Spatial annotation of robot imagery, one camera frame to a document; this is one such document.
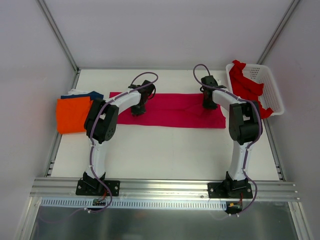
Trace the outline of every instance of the glass panel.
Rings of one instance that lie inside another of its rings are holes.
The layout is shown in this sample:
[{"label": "glass panel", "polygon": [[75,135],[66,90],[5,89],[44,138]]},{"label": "glass panel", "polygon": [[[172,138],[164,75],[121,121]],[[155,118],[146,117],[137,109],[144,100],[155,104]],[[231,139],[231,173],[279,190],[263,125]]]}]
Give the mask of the glass panel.
[{"label": "glass panel", "polygon": [[[286,202],[255,202],[240,217],[222,211],[110,208],[98,214],[41,207],[33,240],[298,240]],[[60,223],[45,223],[39,219]]]}]

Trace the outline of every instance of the white plastic basket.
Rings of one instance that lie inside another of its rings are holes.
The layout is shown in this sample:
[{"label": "white plastic basket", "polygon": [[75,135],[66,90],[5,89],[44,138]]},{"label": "white plastic basket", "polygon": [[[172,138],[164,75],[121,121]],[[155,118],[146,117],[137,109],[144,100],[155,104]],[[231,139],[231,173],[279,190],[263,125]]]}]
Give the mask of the white plastic basket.
[{"label": "white plastic basket", "polygon": [[[233,89],[230,81],[229,72],[233,66],[234,64],[231,63],[225,67],[229,84],[229,90],[232,93]],[[271,73],[270,68],[264,65],[247,64],[245,68],[242,70],[242,72],[246,78],[251,79],[252,81],[258,84],[264,84],[263,94],[259,96],[259,101],[261,102],[263,108],[271,108],[273,110],[271,116],[283,114],[285,111],[284,104],[280,97],[276,81]]]}]

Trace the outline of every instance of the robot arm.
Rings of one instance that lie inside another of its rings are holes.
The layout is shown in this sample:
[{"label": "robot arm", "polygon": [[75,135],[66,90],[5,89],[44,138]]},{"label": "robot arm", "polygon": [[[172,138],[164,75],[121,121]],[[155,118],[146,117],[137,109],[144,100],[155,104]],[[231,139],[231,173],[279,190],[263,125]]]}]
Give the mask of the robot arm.
[{"label": "robot arm", "polygon": [[[104,119],[107,121],[106,124],[104,124],[104,127],[98,129],[102,130],[105,133],[96,133],[93,135],[93,142],[94,142],[94,146],[93,146],[93,153],[92,153],[92,166],[93,166],[93,170],[95,172],[95,174],[98,176],[98,178],[101,178],[102,176],[105,175],[106,171],[105,171],[105,159],[106,159],[106,155],[107,155],[107,151],[109,149],[109,140],[113,137],[113,135],[115,134],[116,131],[116,120],[118,118],[118,115],[121,114],[124,110],[132,107],[132,106],[136,106],[137,104],[139,104],[141,99],[141,93],[138,91],[133,91],[125,96],[122,96],[120,98],[118,98],[117,100],[115,100],[114,102],[110,103],[110,107],[107,109],[107,111],[105,112],[105,114],[103,115]],[[94,103],[92,103],[92,112],[90,109],[88,118],[85,122],[85,126],[86,126],[86,133],[87,136],[90,136],[91,130],[92,130],[92,123],[95,121],[97,114],[100,110],[100,106],[102,107],[105,103],[105,100],[96,100]],[[108,121],[106,118],[113,118],[113,121]],[[90,139],[88,139],[89,144],[92,147],[92,142]],[[86,174],[91,177],[91,178],[95,178],[95,176],[93,175],[92,171],[91,171],[91,167],[88,166],[86,169]]]},{"label": "robot arm", "polygon": [[209,183],[209,197],[211,198],[252,198],[251,185],[248,178],[244,174],[244,170],[248,168],[251,150],[259,135],[260,119],[256,115],[252,105],[247,102],[240,101],[224,91],[225,86],[218,85],[212,75],[205,76],[201,82],[210,87],[202,87],[203,107],[208,109],[216,109],[220,105],[229,112],[229,134],[233,140],[233,152],[231,165],[226,172],[225,180],[222,183]]},{"label": "robot arm", "polygon": [[[126,93],[138,87],[142,88],[138,89],[137,91],[132,91],[121,97],[115,97],[116,99],[104,108],[94,128],[92,136],[94,145],[92,145],[92,141],[89,139],[89,144],[91,145],[92,149],[92,165],[87,167],[83,173],[82,179],[78,181],[76,191],[77,195],[101,195],[101,191],[103,190],[102,185],[95,178],[91,167],[93,167],[96,176],[103,181],[106,174],[105,159],[108,151],[109,140],[116,132],[118,115],[128,108],[131,108],[131,113],[134,116],[144,114],[146,112],[145,104],[148,101],[148,97],[155,90],[155,86],[150,83],[150,81],[145,80],[141,86],[131,84]],[[106,102],[108,102],[108,100],[110,99],[95,99],[93,101],[84,123],[86,135],[89,138],[94,126],[94,122],[98,117],[102,107],[106,104]]]}]

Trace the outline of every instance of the metal extrusion bar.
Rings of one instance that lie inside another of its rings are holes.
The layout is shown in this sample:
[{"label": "metal extrusion bar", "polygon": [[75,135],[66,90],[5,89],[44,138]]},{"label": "metal extrusion bar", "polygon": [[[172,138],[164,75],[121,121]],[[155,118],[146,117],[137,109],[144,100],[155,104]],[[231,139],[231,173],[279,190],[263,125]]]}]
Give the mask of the metal extrusion bar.
[{"label": "metal extrusion bar", "polygon": [[[30,195],[37,197],[75,197],[78,178],[38,177]],[[121,182],[120,199],[148,200],[209,200],[208,183],[221,181],[207,180],[140,180],[109,179]],[[299,202],[300,197],[293,182],[257,181],[257,201]]]},{"label": "metal extrusion bar", "polygon": [[275,140],[274,140],[274,135],[273,132],[271,130],[270,124],[268,119],[264,119],[263,120],[264,123],[264,129],[266,132],[266,135],[268,136],[268,140],[269,140],[269,144],[270,144],[270,148],[271,148],[271,152],[272,152],[272,156],[275,162],[275,167],[278,170],[278,174],[279,174],[279,178],[280,180],[285,181],[286,180],[286,172],[283,169],[283,163],[279,157],[279,153],[275,144]]},{"label": "metal extrusion bar", "polygon": [[74,69],[75,72],[78,72],[78,67],[76,64],[76,61],[74,59],[74,57],[72,56],[64,38],[62,37],[62,34],[60,33],[58,26],[45,2],[45,0],[36,0],[36,2],[38,3],[41,11],[43,12],[45,18],[47,19],[56,39],[58,40],[60,46],[62,47],[66,57],[68,58],[70,64],[72,65],[72,68]]},{"label": "metal extrusion bar", "polygon": [[[71,84],[71,88],[70,89],[75,89],[77,84],[78,84],[78,80],[79,80],[79,76],[80,76],[81,70],[79,70],[73,78],[72,84]],[[50,150],[50,155],[49,155],[49,159],[48,159],[48,164],[47,167],[44,171],[43,176],[44,177],[48,177],[51,175],[52,169],[54,167],[55,164],[55,160],[56,160],[56,156],[58,153],[58,149],[60,146],[60,142],[61,142],[61,138],[62,135],[58,132],[55,133],[55,137],[54,137],[54,141]]]},{"label": "metal extrusion bar", "polygon": [[25,211],[25,216],[23,216],[23,220],[24,220],[23,224],[20,224],[14,239],[19,239],[19,240],[34,239],[32,237],[32,234],[34,234],[33,226],[37,218],[41,199],[42,199],[41,197],[29,198],[29,203]]},{"label": "metal extrusion bar", "polygon": [[299,240],[314,240],[301,202],[288,202]]},{"label": "metal extrusion bar", "polygon": [[301,2],[301,0],[292,0],[290,6],[288,7],[286,12],[284,13],[280,23],[278,24],[278,26],[276,27],[274,33],[272,34],[272,37],[270,38],[269,42],[265,46],[261,56],[259,57],[259,59],[257,61],[257,64],[263,64],[263,62],[265,61],[267,55],[270,53],[272,47],[276,43],[278,37],[280,36],[282,31],[284,30],[284,28],[287,25],[290,17],[294,13],[294,11],[296,10],[296,8],[297,8],[297,6],[298,6],[298,4],[300,2]]}]

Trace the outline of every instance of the folded clothes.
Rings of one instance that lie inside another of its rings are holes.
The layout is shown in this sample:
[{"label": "folded clothes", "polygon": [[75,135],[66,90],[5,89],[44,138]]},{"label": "folded clothes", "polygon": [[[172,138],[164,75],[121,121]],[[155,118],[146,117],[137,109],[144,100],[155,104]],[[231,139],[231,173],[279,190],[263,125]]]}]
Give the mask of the folded clothes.
[{"label": "folded clothes", "polygon": [[77,89],[71,89],[71,91],[68,92],[68,95],[62,95],[61,99],[74,99],[74,98],[82,98],[82,97],[90,97],[90,100],[95,99],[104,99],[104,95],[96,92],[96,91],[81,91]]},{"label": "folded clothes", "polygon": [[259,101],[259,96],[263,94],[264,84],[256,83],[243,74],[246,64],[234,60],[234,66],[231,68],[229,75],[233,93],[243,99],[257,101],[259,104],[260,115],[262,119],[268,118],[274,111],[269,107],[264,109]]},{"label": "folded clothes", "polygon": [[[110,98],[120,94],[111,92]],[[205,109],[202,106],[203,94],[157,93],[145,105],[146,113],[132,116],[127,109],[118,117],[118,124],[163,126],[174,128],[226,128],[226,118],[217,109]]]},{"label": "folded clothes", "polygon": [[55,113],[57,131],[60,134],[85,132],[85,121],[91,104],[89,96],[58,99]]}]

